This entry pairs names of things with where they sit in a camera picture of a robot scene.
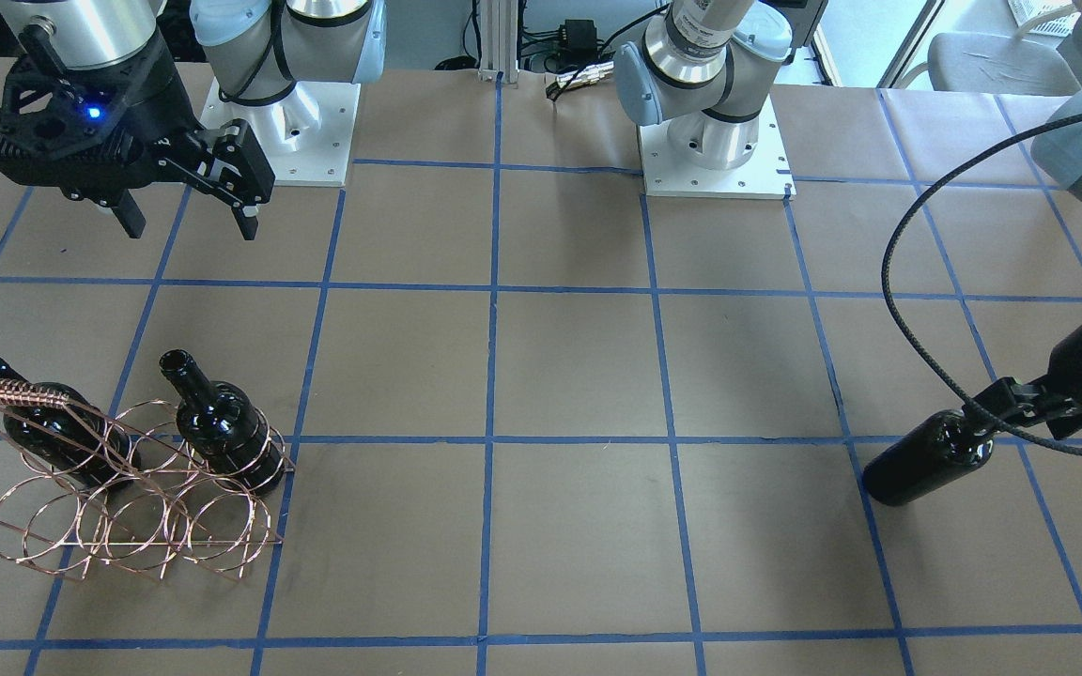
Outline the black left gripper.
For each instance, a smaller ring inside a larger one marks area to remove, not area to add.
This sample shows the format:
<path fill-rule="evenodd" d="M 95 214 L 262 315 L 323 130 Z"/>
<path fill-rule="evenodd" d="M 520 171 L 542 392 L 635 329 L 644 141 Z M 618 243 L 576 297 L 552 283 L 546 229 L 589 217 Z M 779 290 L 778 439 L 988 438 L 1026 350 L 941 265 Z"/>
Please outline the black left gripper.
<path fill-rule="evenodd" d="M 1051 406 L 1051 394 L 1073 403 Z M 975 409 L 1019 429 L 1043 424 L 1050 437 L 1069 439 L 1082 429 L 1082 324 L 1051 352 L 1044 384 L 1013 377 L 993 381 L 975 394 Z"/>

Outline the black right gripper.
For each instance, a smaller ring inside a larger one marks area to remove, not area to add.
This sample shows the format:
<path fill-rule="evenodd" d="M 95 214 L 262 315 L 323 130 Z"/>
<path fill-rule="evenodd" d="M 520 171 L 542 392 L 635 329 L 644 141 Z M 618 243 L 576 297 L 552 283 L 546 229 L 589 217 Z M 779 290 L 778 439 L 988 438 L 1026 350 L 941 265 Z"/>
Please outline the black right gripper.
<path fill-rule="evenodd" d="M 75 69 L 55 34 L 26 27 L 25 53 L 4 82 L 0 171 L 34 187 L 106 202 L 131 239 L 147 218 L 129 190 L 180 181 L 230 207 L 246 242 L 256 239 L 259 204 L 274 174 L 252 128 L 199 123 L 162 34 L 132 55 Z"/>

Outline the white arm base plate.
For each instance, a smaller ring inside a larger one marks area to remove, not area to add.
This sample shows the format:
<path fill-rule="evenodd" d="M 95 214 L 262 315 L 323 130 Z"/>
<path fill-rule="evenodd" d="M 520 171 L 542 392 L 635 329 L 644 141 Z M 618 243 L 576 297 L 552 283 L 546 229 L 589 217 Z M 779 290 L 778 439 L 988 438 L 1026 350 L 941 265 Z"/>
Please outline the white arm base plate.
<path fill-rule="evenodd" d="M 771 98 L 743 123 L 690 112 L 639 127 L 637 137 L 649 196 L 786 200 L 797 195 Z"/>
<path fill-rule="evenodd" d="M 213 81 L 201 121 L 217 128 L 232 119 L 248 120 L 276 187 L 343 188 L 361 93 L 356 83 L 300 82 L 287 98 L 254 107 L 220 100 Z"/>

